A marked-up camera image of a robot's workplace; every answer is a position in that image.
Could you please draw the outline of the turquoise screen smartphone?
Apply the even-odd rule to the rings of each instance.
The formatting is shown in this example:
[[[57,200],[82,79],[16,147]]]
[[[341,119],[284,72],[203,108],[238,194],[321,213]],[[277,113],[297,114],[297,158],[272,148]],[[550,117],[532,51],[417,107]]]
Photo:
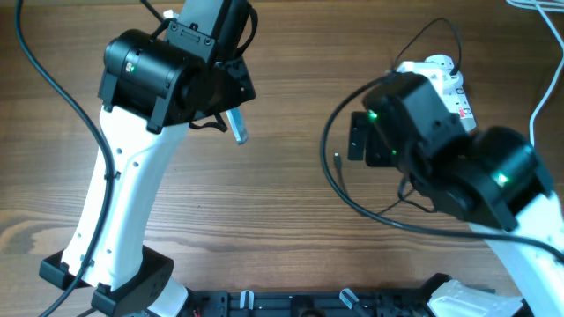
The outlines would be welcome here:
[[[243,115],[238,107],[226,111],[227,118],[234,133],[237,144],[245,144],[249,139],[249,133]]]

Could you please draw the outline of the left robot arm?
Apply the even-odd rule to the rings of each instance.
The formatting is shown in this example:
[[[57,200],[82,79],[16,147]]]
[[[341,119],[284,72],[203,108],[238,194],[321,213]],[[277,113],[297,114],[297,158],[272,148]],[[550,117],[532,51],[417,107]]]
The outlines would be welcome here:
[[[94,288],[108,316],[180,316],[189,290],[173,261],[144,243],[164,172],[190,129],[248,139],[240,106],[256,96],[243,54],[258,16],[246,1],[188,1],[152,33],[130,29],[104,54],[99,96],[102,146],[78,227],[45,258],[40,277],[64,295]]]

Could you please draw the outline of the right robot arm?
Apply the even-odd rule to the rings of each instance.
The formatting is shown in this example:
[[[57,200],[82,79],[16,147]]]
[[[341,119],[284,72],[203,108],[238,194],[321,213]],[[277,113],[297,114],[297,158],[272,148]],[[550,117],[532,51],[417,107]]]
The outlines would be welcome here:
[[[517,131],[467,131],[432,82],[394,73],[364,86],[367,123],[395,167],[434,209],[494,251],[531,311],[563,314],[563,215],[553,179]]]

